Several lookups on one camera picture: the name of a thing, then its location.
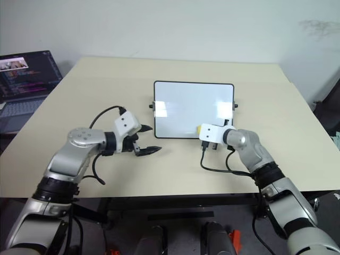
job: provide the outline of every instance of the white wall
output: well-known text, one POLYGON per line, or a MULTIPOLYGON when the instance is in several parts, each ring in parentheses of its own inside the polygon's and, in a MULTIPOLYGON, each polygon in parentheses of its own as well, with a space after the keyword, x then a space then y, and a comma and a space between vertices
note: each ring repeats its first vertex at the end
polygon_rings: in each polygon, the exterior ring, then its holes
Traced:
POLYGON ((280 63, 311 103, 340 73, 339 0, 0 0, 0 54, 280 63))

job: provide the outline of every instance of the silver robot arm segment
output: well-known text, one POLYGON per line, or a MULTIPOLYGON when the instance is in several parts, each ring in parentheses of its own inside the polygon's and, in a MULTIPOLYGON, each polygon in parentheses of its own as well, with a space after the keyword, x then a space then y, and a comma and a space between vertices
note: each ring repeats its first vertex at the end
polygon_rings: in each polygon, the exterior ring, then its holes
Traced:
POLYGON ((233 126, 203 124, 200 140, 232 146, 265 197, 275 231, 288 238, 290 254, 340 254, 332 238, 317 228, 317 217, 293 182, 284 176, 256 133, 233 126))

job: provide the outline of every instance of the laptop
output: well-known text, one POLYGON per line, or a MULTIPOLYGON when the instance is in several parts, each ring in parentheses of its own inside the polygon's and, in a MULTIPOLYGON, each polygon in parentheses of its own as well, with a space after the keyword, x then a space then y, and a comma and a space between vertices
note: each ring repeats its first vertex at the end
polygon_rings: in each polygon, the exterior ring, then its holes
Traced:
POLYGON ((20 131, 61 80, 49 50, 0 56, 0 133, 20 131))

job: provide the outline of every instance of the red clip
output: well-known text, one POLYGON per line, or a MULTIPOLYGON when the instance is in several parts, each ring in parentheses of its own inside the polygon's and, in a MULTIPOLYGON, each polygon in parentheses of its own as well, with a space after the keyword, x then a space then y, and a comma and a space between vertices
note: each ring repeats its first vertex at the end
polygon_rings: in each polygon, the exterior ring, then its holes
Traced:
POLYGON ((241 245, 241 231, 239 230, 234 230, 232 233, 229 234, 233 246, 235 248, 236 253, 238 254, 242 248, 241 245))

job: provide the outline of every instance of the robotic arm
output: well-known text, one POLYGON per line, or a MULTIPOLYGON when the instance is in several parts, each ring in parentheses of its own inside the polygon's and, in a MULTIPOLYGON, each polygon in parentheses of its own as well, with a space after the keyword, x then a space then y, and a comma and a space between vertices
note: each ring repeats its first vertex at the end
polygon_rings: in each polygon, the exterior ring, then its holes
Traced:
POLYGON ((332 238, 317 227, 317 217, 308 201, 284 176, 256 133, 236 130, 230 125, 203 124, 199 138, 207 143, 232 146, 239 153, 265 198, 268 217, 276 233, 288 238, 290 254, 340 254, 332 238))
POLYGON ((58 254, 67 230, 64 217, 78 195, 90 158, 101 153, 134 151, 136 156, 157 152, 161 147, 140 149, 137 132, 152 128, 141 125, 136 117, 125 111, 114 122, 112 132, 78 128, 69 132, 66 144, 53 156, 38 187, 29 198, 6 240, 9 254, 58 254))

